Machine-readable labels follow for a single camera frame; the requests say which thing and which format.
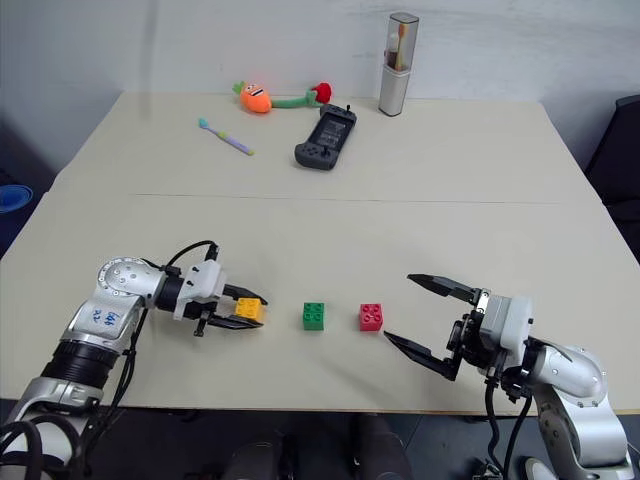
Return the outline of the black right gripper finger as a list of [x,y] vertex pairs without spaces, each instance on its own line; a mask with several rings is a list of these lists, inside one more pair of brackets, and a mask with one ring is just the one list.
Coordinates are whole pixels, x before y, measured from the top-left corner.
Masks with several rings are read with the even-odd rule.
[[451,350],[451,356],[439,359],[425,346],[389,331],[384,331],[383,334],[397,349],[413,362],[439,374],[449,381],[456,380],[462,362],[462,354],[457,345]]
[[482,297],[489,297],[489,291],[473,288],[448,277],[413,273],[407,278],[422,288],[442,297],[454,297],[466,303],[479,303]]

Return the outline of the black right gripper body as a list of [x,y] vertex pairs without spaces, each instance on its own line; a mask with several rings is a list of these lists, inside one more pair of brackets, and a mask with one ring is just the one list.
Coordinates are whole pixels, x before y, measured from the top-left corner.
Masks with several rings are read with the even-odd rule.
[[471,311],[452,327],[447,349],[451,351],[457,345],[462,361],[489,372],[495,367],[500,350],[495,339],[498,299],[489,291],[488,298],[482,297],[479,303],[469,304]]

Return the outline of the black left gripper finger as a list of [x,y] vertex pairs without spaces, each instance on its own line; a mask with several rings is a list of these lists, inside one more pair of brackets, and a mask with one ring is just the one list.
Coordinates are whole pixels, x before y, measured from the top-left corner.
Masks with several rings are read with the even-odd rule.
[[207,320],[207,324],[228,330],[255,329],[263,326],[263,323],[260,321],[236,315],[228,317],[213,315]]
[[263,297],[261,297],[260,295],[252,292],[251,290],[244,288],[244,287],[240,287],[240,286],[236,286],[236,285],[232,285],[232,284],[225,284],[224,288],[223,288],[223,295],[232,298],[235,301],[238,301],[241,298],[249,298],[249,299],[257,299],[260,301],[260,303],[264,306],[266,306],[268,304],[268,301],[266,299],[264,299]]

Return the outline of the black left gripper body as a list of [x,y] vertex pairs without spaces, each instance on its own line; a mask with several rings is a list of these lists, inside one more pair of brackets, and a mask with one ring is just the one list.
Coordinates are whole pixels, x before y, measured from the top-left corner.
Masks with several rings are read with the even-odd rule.
[[217,314],[217,307],[217,301],[204,303],[191,301],[186,304],[183,317],[196,322],[196,327],[193,332],[195,337],[203,337],[208,327],[228,330],[235,329],[235,326],[226,317]]

